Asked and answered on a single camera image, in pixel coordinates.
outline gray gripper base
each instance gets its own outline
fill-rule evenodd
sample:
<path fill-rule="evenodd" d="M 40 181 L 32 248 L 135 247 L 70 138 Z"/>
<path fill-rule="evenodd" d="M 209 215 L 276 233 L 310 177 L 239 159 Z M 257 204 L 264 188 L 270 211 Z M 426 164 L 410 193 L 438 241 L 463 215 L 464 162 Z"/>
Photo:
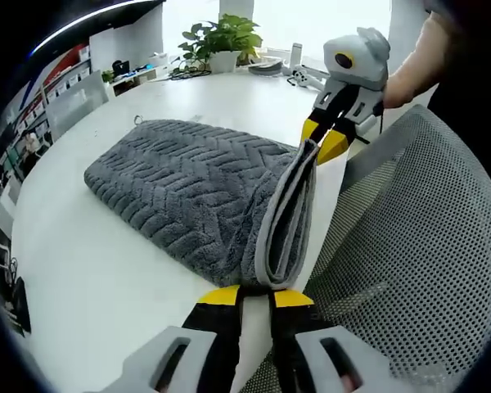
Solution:
<path fill-rule="evenodd" d="M 101 393 L 156 393 L 171 355 L 180 345 L 186 345 L 174 370 L 168 393 L 196 393 L 198 381 L 216 333 L 167 327 L 125 361 L 122 375 Z"/>
<path fill-rule="evenodd" d="M 323 342 L 335 340 L 360 376 L 357 393 L 412 392 L 411 387 L 390 376 L 390 362 L 353 333 L 341 326 L 329 327 L 295 336 L 309 366 L 316 393 L 345 391 L 336 367 L 326 352 Z"/>

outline cable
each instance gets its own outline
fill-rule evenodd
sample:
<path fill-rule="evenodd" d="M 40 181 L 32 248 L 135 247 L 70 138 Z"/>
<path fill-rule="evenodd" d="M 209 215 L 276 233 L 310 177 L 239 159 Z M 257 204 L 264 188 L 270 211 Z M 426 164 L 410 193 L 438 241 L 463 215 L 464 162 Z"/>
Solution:
<path fill-rule="evenodd" d="M 169 80 L 190 79 L 190 78 L 197 78 L 199 76 L 206 76 L 211 74 L 211 71 L 207 70 L 207 63 L 203 63 L 203 64 L 204 64 L 203 70 L 193 70 L 192 68 L 191 69 L 188 68 L 174 75 L 170 75 Z"/>
<path fill-rule="evenodd" d="M 356 140 L 368 145 L 370 142 L 366 138 L 359 137 L 358 135 L 354 137 Z"/>
<path fill-rule="evenodd" d="M 384 129 L 384 112 L 382 111 L 382 116 L 380 117 L 380 135 L 382 135 L 383 129 Z"/>

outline textured towel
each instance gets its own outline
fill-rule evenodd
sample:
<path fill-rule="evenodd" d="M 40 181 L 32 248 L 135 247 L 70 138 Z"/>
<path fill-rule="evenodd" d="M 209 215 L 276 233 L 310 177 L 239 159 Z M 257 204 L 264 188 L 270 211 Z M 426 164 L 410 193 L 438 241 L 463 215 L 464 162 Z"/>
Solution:
<path fill-rule="evenodd" d="M 85 172 L 115 213 L 219 286 L 290 286 L 307 248 L 318 147 L 177 120 L 138 125 Z"/>

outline hand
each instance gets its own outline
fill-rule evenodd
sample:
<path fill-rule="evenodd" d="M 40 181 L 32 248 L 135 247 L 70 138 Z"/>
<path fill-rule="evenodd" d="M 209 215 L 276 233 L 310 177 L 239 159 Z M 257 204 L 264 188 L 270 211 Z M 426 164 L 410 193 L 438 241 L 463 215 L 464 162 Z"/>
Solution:
<path fill-rule="evenodd" d="M 415 97 L 413 89 L 400 75 L 393 74 L 387 79 L 384 89 L 384 108 L 400 108 Z"/>

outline person's arm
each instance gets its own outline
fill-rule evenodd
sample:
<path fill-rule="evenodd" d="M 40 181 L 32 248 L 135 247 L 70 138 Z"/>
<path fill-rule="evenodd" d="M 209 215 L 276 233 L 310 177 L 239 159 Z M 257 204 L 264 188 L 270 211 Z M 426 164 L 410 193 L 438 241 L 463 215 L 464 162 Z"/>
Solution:
<path fill-rule="evenodd" d="M 456 28 L 432 12 L 424 22 L 417 46 L 399 69 L 390 76 L 384 91 L 384 107 L 398 108 L 439 82 L 448 64 L 449 46 Z"/>

